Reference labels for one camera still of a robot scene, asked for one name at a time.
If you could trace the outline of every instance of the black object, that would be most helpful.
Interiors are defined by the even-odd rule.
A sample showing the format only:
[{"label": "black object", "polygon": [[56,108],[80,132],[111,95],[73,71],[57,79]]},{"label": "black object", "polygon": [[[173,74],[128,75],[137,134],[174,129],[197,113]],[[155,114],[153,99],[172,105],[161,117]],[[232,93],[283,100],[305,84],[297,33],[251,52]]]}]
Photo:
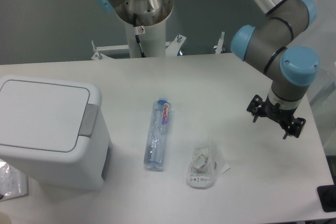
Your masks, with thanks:
[{"label": "black object", "polygon": [[[332,180],[336,182],[336,156],[326,156]],[[336,211],[336,185],[319,186],[317,188],[322,209],[325,212]]]},{"label": "black object", "polygon": [[304,124],[306,123],[306,119],[295,118],[293,116],[295,110],[296,108],[292,110],[281,110],[279,103],[273,105],[268,97],[266,101],[263,102],[263,99],[257,94],[247,107],[247,111],[254,117],[254,123],[259,117],[267,117],[280,124],[281,128],[285,131],[283,139],[286,139],[287,136],[299,137]]},{"label": "black object", "polygon": [[317,193],[321,201],[323,211],[335,212],[336,211],[336,186],[319,186]]}]

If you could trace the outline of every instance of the white label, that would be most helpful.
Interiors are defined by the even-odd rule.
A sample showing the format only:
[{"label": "white label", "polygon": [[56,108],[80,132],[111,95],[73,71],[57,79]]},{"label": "white label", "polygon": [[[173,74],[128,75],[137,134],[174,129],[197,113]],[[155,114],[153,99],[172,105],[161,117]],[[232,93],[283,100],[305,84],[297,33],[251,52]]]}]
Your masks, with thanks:
[{"label": "white label", "polygon": [[208,172],[200,173],[195,167],[191,167],[190,181],[194,182],[211,181],[210,173]]},{"label": "white label", "polygon": [[169,115],[170,115],[170,106],[168,103],[165,103],[163,106],[162,124],[168,124]]},{"label": "white label", "polygon": [[141,35],[141,34],[145,34],[146,30],[144,26],[137,26],[134,28],[135,29],[135,35]]}]

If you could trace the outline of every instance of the bolt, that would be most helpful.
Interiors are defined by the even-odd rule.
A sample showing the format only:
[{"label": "bolt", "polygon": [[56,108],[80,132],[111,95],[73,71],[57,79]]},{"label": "bolt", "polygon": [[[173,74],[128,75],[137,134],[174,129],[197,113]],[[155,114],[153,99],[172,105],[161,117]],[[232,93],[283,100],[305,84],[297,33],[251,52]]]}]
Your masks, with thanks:
[{"label": "bolt", "polygon": [[93,51],[95,52],[97,49],[96,49],[96,46],[94,45],[93,40],[91,41],[91,44],[92,44],[92,49],[93,49]]}]

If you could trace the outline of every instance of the plastic packaging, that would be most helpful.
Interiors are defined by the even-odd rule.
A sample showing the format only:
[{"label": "plastic packaging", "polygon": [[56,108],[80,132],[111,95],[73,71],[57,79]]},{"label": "plastic packaging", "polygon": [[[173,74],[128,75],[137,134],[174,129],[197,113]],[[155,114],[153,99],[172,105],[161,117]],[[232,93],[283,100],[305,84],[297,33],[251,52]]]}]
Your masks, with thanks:
[{"label": "plastic packaging", "polygon": [[0,159],[0,202],[28,195],[28,177]]},{"label": "plastic packaging", "polygon": [[153,103],[152,117],[148,130],[147,144],[143,162],[148,169],[161,170],[170,122],[171,105],[167,99],[160,98]]},{"label": "plastic packaging", "polygon": [[186,183],[195,189],[208,189],[230,166],[224,159],[217,143],[209,138],[194,148]]}]

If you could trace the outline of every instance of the robotic arm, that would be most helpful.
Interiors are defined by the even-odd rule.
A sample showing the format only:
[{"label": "robotic arm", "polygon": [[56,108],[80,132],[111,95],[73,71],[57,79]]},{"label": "robotic arm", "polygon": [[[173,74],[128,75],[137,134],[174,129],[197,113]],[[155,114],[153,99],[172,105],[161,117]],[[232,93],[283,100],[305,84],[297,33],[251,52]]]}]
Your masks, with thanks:
[{"label": "robotic arm", "polygon": [[115,9],[124,22],[131,58],[165,55],[165,21],[172,12],[172,0],[95,1],[107,12]]},{"label": "robotic arm", "polygon": [[[303,32],[316,17],[316,7],[310,0],[254,0],[269,18],[260,29],[242,27],[234,36],[231,50],[242,61],[269,77],[273,83],[265,101],[256,95],[247,111],[254,116],[268,117],[280,124],[288,135],[299,137],[305,119],[294,118],[294,112],[319,68],[319,57],[310,48],[286,46]],[[155,27],[164,23],[172,11],[172,0],[96,0],[105,10],[115,8],[118,16],[128,26]],[[127,32],[131,58],[158,56],[165,50],[165,29],[141,37]]]},{"label": "robotic arm", "polygon": [[258,95],[247,111],[268,117],[284,129],[284,139],[299,137],[305,119],[293,114],[319,68],[319,57],[310,48],[286,46],[315,19],[310,0],[254,0],[269,18],[261,29],[242,27],[234,36],[231,50],[242,61],[269,77],[273,83],[265,101]]}]

